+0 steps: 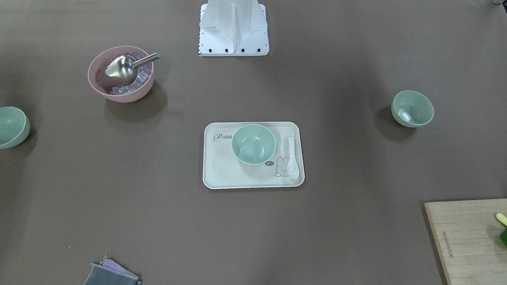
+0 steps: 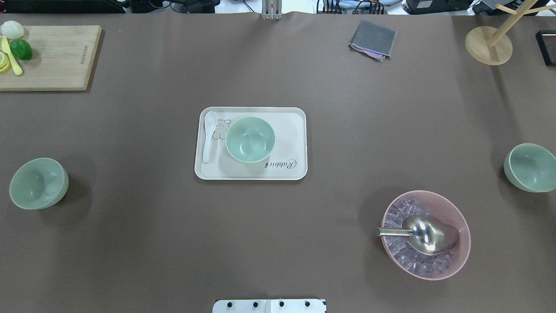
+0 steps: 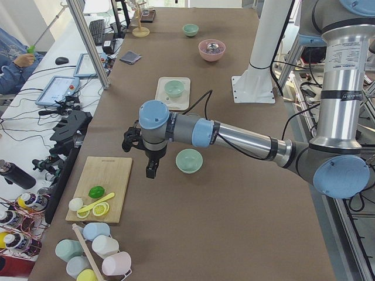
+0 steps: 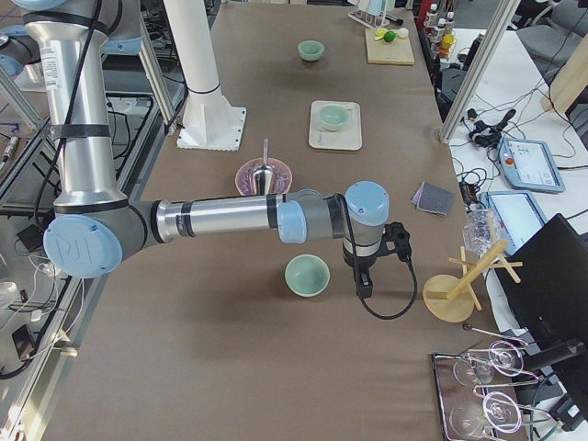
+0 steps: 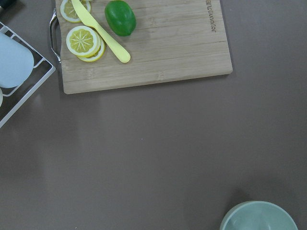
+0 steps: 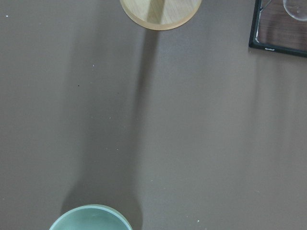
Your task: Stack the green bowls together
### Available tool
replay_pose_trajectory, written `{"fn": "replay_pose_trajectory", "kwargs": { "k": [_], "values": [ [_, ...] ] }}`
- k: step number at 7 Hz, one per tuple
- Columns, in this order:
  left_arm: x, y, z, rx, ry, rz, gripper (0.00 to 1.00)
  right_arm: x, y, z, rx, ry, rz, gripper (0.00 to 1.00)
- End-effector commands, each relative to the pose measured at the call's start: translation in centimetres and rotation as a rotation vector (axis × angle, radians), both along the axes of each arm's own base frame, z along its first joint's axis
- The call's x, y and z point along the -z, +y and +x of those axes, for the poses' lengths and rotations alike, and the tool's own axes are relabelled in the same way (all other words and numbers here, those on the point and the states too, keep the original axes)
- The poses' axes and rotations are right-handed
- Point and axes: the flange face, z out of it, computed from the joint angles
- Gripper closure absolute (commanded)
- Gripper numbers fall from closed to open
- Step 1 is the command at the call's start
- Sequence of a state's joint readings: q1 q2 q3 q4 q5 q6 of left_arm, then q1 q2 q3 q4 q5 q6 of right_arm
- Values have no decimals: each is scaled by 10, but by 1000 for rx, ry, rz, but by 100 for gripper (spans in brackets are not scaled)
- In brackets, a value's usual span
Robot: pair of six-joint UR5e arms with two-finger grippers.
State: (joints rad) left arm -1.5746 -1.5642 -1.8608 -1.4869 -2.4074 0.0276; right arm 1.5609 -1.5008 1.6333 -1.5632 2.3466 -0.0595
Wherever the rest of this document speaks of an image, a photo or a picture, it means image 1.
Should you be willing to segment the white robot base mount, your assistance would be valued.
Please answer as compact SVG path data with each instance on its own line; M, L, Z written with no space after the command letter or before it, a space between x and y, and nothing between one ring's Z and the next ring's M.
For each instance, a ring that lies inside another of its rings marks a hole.
M200 7L199 28L199 56L269 54L266 8L257 0L209 0Z

